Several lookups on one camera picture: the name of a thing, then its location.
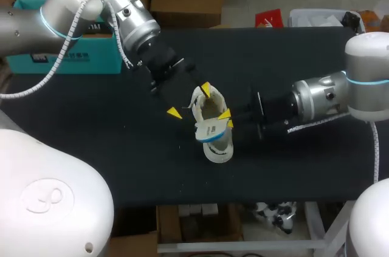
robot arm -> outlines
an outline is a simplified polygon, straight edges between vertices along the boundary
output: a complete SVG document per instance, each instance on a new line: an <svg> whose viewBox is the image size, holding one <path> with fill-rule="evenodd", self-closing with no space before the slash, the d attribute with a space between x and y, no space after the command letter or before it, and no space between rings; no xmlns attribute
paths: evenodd
<svg viewBox="0 0 389 257"><path fill-rule="evenodd" d="M32 52L58 54L83 1L87 0L47 0L39 10L2 7L0 57ZM102 10L102 0L90 0L86 4L69 47L77 42Z"/></svg>
<svg viewBox="0 0 389 257"><path fill-rule="evenodd" d="M268 126L285 128L293 119L306 123L345 112L367 122L389 119L389 33L357 35L345 53L346 71L297 81L282 97L266 100L252 90L248 106L231 110L234 122L254 121L262 136Z"/></svg>

shoe insole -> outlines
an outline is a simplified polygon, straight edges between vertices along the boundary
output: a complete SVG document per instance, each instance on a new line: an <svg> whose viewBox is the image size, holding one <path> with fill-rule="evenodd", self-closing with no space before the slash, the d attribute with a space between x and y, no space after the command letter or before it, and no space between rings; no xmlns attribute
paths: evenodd
<svg viewBox="0 0 389 257"><path fill-rule="evenodd" d="M211 119L211 118L217 118L222 114L222 112L219 111L218 106L212 100L212 96L211 96L211 98L206 99L206 101L204 102L204 105L201 108L201 114L202 114L202 118L204 120L206 120L206 119ZM212 142L212 145L216 149L218 149L219 151L225 150L229 144L229 137L227 135L225 135L226 129L227 129L227 125L224 126L223 132L219 132L219 135L217 135L217 136L214 135L213 137L208 136L208 140L206 140L206 142L207 143ZM203 132L203 135L206 134L207 128L202 130L202 132Z"/></svg>
<svg viewBox="0 0 389 257"><path fill-rule="evenodd" d="M217 142L224 135L228 122L228 118L218 120L214 117L196 123L196 140L201 143Z"/></svg>
<svg viewBox="0 0 389 257"><path fill-rule="evenodd" d="M201 114L202 118L205 120L219 117L221 115L221 112L219 112L218 106L212 100L212 98L209 98L206 99L206 101L204 102L204 105L201 108Z"/></svg>

logo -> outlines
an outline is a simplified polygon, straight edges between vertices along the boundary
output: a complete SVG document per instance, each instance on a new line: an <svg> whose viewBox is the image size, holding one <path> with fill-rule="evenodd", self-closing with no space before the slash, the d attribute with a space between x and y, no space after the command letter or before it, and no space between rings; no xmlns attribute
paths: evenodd
<svg viewBox="0 0 389 257"><path fill-rule="evenodd" d="M22 215L40 225L63 219L72 211L73 206L73 191L58 179L34 181L21 195Z"/></svg>

white bin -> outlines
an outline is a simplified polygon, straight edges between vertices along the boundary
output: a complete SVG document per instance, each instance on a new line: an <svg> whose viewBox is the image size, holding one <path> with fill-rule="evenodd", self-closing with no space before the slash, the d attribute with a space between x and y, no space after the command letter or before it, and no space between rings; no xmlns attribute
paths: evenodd
<svg viewBox="0 0 389 257"><path fill-rule="evenodd" d="M288 27L296 27L297 19L299 17L305 16L309 20L314 16L324 16L325 18L334 15L339 21L342 21L346 12L351 12L352 14L357 15L360 18L360 23L358 27L358 33L365 33L365 26L362 21L362 17L354 11L349 10L334 10L334 9L293 9L289 14L289 19L287 21Z"/></svg>

yellow marker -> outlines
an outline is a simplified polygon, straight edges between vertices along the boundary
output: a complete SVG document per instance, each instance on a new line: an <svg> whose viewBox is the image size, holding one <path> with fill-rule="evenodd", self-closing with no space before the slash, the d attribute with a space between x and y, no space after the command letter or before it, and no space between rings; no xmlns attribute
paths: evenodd
<svg viewBox="0 0 389 257"><path fill-rule="evenodd" d="M211 97L211 93L209 91L210 83L205 82L203 85L201 85L201 89L204 91L205 94L207 94L207 97Z"/></svg>
<svg viewBox="0 0 389 257"><path fill-rule="evenodd" d="M175 117L177 117L179 119L182 119L182 116L180 115L180 113L178 113L177 109L174 108L174 107L172 107L169 110L167 110L167 113L169 113L170 115L175 116Z"/></svg>
<svg viewBox="0 0 389 257"><path fill-rule="evenodd" d="M222 115L220 115L218 117L218 119L226 119L226 118L229 118L231 117L231 112L230 112L230 109L228 108L226 111L223 112Z"/></svg>

